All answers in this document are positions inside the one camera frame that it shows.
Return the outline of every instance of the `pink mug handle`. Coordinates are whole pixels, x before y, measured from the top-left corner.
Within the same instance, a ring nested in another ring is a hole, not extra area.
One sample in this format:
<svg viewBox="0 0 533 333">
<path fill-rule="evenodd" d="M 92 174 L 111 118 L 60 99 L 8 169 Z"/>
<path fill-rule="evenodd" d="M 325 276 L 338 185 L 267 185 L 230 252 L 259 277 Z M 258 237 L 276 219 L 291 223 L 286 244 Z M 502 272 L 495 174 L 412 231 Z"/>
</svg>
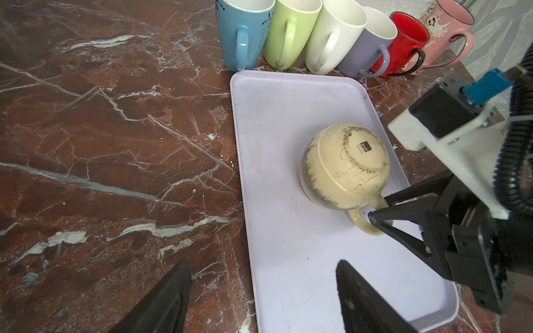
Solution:
<svg viewBox="0 0 533 333">
<path fill-rule="evenodd" d="M 466 39 L 465 46 L 463 47 L 463 50 L 461 51 L 461 53 L 457 57 L 455 57 L 455 59 L 453 59 L 450 62 L 447 62 L 447 63 L 444 63 L 444 64 L 439 64 L 439 65 L 433 65 L 433 66 L 432 65 L 428 65 L 428 66 L 422 65 L 422 67 L 419 68 L 414 74 L 420 74 L 420 72 L 422 70 L 426 69 L 426 68 L 443 67 L 443 66 L 453 65 L 453 64 L 456 64 L 456 63 L 460 62 L 464 57 L 466 57 L 467 54 L 470 53 L 470 51 L 474 47 L 474 36 L 471 33 L 464 32 L 464 33 L 458 33 L 454 37 L 450 38 L 450 42 L 455 42 L 455 41 L 459 40 L 459 38 L 461 38 L 463 36 Z"/>
</svg>

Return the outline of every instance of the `table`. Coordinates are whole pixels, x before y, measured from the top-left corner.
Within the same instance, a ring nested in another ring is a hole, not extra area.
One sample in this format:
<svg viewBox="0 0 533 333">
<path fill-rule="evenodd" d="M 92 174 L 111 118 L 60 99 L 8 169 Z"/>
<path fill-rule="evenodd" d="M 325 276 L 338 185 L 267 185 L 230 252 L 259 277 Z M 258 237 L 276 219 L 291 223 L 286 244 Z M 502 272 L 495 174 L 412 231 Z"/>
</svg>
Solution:
<svg viewBox="0 0 533 333">
<path fill-rule="evenodd" d="M 255 332 L 214 1 L 0 8 L 0 331 L 106 332 L 188 259 L 185 331 Z M 301 58 L 288 71 L 309 73 Z M 469 77 L 459 64 L 359 82 L 386 125 L 453 72 Z M 390 139 L 411 184 L 444 169 Z M 496 332 L 461 294 L 435 332 Z"/>
</svg>

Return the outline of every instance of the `mug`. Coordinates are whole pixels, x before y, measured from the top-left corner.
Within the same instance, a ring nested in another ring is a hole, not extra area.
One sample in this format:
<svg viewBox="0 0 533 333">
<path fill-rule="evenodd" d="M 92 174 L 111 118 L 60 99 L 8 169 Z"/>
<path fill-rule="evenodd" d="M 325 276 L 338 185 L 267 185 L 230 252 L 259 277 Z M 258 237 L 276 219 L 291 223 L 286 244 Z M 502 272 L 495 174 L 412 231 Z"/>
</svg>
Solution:
<svg viewBox="0 0 533 333">
<path fill-rule="evenodd" d="M 322 0 L 276 0 L 265 42 L 265 60 L 277 69 L 293 65 L 313 30 Z"/>
<path fill-rule="evenodd" d="M 430 32 L 430 41 L 424 46 L 426 59 L 422 66 L 413 74 L 420 74 L 426 68 L 442 67 L 460 62 L 474 47 L 474 36 L 468 33 L 475 23 L 474 16 L 462 5 L 454 0 L 435 0 L 420 22 Z M 431 65 L 453 42 L 465 37 L 465 45 L 453 60 L 438 65 Z M 414 56 L 404 68 L 410 68 L 416 63 Z"/>
<path fill-rule="evenodd" d="M 389 155 L 376 134 L 355 124 L 335 124 L 307 146 L 300 183 L 317 205 L 347 210 L 361 230 L 381 235 L 383 232 L 367 222 L 359 208 L 367 204 L 376 209 L 388 207 L 380 193 L 389 173 Z"/>
<path fill-rule="evenodd" d="M 305 49 L 305 65 L 325 75 L 337 67 L 368 22 L 365 10 L 355 0 L 324 0 L 317 23 Z"/>
<path fill-rule="evenodd" d="M 394 12 L 390 18 L 398 29 L 398 36 L 387 48 L 391 60 L 389 67 L 381 74 L 381 77 L 411 74 L 424 63 L 425 53 L 422 51 L 422 48 L 429 42 L 430 33 L 422 23 L 409 14 Z M 416 64 L 408 71 L 400 73 L 402 67 L 405 66 L 414 54 L 418 54 Z M 380 57 L 370 70 L 374 73 L 378 72 L 382 63 L 383 57 Z"/>
<path fill-rule="evenodd" d="M 252 69 L 274 13 L 274 0 L 215 0 L 216 23 L 226 67 Z"/>
<path fill-rule="evenodd" d="M 368 23 L 357 39 L 352 49 L 344 57 L 338 69 L 349 77 L 378 77 L 385 72 L 390 62 L 387 47 L 398 35 L 394 22 L 385 14 L 370 7 L 363 7 L 368 17 Z M 370 67 L 383 56 L 380 69 L 372 74 Z"/>
</svg>

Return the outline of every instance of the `blue mug handle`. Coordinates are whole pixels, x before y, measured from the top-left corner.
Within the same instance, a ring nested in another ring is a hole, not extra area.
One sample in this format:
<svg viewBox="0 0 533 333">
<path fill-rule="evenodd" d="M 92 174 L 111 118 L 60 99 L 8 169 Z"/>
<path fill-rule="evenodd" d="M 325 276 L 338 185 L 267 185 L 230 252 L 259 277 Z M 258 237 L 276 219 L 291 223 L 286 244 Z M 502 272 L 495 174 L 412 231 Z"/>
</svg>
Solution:
<svg viewBox="0 0 533 333">
<path fill-rule="evenodd" d="M 363 75 L 366 77 L 378 77 L 381 74 L 385 73 L 385 71 L 389 67 L 389 63 L 391 62 L 391 55 L 389 54 L 389 50 L 387 50 L 387 47 L 385 45 L 380 45 L 379 51 L 383 55 L 383 63 L 381 64 L 381 67 L 379 68 L 379 70 L 375 72 L 374 74 L 372 74 L 368 70 L 360 70 L 359 71 L 360 75 Z"/>
<path fill-rule="evenodd" d="M 237 28 L 235 55 L 237 58 L 237 70 L 244 70 L 246 68 L 246 58 L 248 57 L 248 28 L 245 26 Z"/>
</svg>

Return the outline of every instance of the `beige mug handle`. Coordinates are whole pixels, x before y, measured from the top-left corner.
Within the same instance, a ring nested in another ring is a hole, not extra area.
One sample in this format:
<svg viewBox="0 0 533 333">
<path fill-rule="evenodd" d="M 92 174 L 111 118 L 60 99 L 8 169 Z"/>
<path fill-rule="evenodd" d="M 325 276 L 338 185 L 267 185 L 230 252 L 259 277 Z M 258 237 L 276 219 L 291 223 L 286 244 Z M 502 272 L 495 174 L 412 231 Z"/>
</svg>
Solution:
<svg viewBox="0 0 533 333">
<path fill-rule="evenodd" d="M 385 201 L 385 198 L 382 196 L 377 196 L 374 200 L 369 202 L 369 204 L 374 207 L 375 209 L 382 209 L 387 208 L 389 204 L 387 204 L 387 201 Z M 352 221 L 355 223 L 355 225 L 363 230 L 364 232 L 368 233 L 372 236 L 381 236 L 383 235 L 383 231 L 376 228 L 375 226 L 371 225 L 369 222 L 365 220 L 363 217 L 363 214 L 361 214 L 360 208 L 350 209 L 348 210 L 348 215 L 352 219 Z M 392 225 L 392 220 L 387 221 L 390 225 Z"/>
</svg>

